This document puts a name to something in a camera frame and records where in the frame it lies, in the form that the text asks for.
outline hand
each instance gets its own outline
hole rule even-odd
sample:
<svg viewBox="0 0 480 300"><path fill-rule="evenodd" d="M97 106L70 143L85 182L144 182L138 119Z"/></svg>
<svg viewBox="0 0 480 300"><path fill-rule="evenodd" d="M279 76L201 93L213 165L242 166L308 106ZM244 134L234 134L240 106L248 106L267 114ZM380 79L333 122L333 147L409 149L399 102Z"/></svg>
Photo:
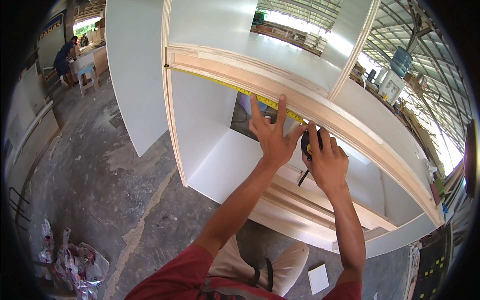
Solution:
<svg viewBox="0 0 480 300"><path fill-rule="evenodd" d="M313 121L308 123L310 145L312 149L312 160L307 160L305 153L302 153L302 160L312 174L318 187L321 188L327 197L333 193L347 188L345 177L348 169L348 157L340 146L337 146L336 139L330 137L330 133L320 129L323 149L320 150L318 137L315 133L316 127Z"/></svg>
<svg viewBox="0 0 480 300"><path fill-rule="evenodd" d="M249 121L248 128L257 136L260 147L264 152L264 157L260 161L266 167L277 171L292 158L297 141L302 133L307 130L307 125L299 125L291 130L286 137L283 137L283 124L287 117L287 97L284 94L281 94L278 100L275 124L270 124L265 120L258 107L255 94L250 95L250 104L252 118Z"/></svg>

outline knee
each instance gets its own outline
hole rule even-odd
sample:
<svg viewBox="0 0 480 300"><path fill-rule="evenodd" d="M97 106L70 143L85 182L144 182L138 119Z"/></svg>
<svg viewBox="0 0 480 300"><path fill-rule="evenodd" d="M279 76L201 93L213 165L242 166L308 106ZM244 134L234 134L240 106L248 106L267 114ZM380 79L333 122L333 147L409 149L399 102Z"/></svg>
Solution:
<svg viewBox="0 0 480 300"><path fill-rule="evenodd" d="M294 243L295 248L297 249L299 255L304 256L305 258L308 257L308 253L310 253L310 249L308 245L302 241L297 241Z"/></svg>

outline plastic stool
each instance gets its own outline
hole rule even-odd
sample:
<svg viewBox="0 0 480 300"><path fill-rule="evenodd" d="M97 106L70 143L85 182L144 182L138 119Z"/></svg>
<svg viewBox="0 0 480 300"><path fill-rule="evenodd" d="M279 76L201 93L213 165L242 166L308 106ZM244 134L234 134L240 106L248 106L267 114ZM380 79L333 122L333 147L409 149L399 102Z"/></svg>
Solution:
<svg viewBox="0 0 480 300"><path fill-rule="evenodd" d="M87 72L90 73L90 77L92 78L92 81L84 86L83 75ZM94 86L95 90L98 90L98 88L99 88L98 87L98 77L96 76L96 73L95 73L95 63L94 62L91 62L91 63L87 64L86 66L84 66L80 71L78 71L77 76L78 76L78 81L79 81L79 84L80 84L80 92L82 93L82 97L85 96L85 90L87 88L91 87L91 86Z"/></svg>

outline sawdust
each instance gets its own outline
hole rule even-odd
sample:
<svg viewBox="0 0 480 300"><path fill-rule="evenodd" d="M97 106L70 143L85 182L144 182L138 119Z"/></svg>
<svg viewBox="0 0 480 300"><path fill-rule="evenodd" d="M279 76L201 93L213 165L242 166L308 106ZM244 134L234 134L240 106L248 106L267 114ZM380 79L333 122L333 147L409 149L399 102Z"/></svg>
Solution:
<svg viewBox="0 0 480 300"><path fill-rule="evenodd" d="M128 142L121 148L106 151L104 156L109 157L107 162L110 165L110 171L122 168L132 170L134 173L144 173L153 167L166 151L164 146L155 142L142 157L138 157L132 142Z"/></svg>
<svg viewBox="0 0 480 300"><path fill-rule="evenodd" d="M165 179L158 186L157 191L153 194L152 198L148 202L145 212L138 221L137 227L132 228L126 235L122 236L123 241L126 243L125 248L120 252L120 255L115 264L115 271L110 276L107 281L107 289L105 290L104 299L109 300L115 294L115 288L120 280L120 275L123 271L123 268L127 264L130 254L134 253L137 250L138 245L140 244L140 239L145 229L145 218L150 214L152 209L160 203L160 199L164 190L167 188L170 179L173 174L177 171L177 166L175 166L170 173L165 177Z"/></svg>

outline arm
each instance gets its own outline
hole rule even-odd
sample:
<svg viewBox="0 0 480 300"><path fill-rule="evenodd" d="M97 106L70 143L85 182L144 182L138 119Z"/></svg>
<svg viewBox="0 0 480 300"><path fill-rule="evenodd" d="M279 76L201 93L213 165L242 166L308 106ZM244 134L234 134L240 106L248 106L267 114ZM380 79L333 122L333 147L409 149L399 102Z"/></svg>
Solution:
<svg viewBox="0 0 480 300"><path fill-rule="evenodd" d="M269 124L258 108L255 94L250 96L252 118L249 129L258 137L264 156L247 179L225 200L208 220L200 236L192 243L208 250L215 258L228 239L245 223L277 170L292 157L306 125L299 125L283 137L287 117L287 99L281 95L275 124Z"/></svg>
<svg viewBox="0 0 480 300"><path fill-rule="evenodd" d="M70 56L73 60L77 60L77 54L75 53L75 45L70 49Z"/></svg>
<svg viewBox="0 0 480 300"><path fill-rule="evenodd" d="M309 122L310 132L316 131L315 124ZM362 281L365 267L365 240L360 221L353 207L348 185L345 181L348 169L348 157L336 144L325 129L320 129L323 149L318 146L316 134L309 134L312 145L312 160L305 154L302 159L333 206L335 214L336 236L342 260L343 272L336 285L349 281Z"/></svg>

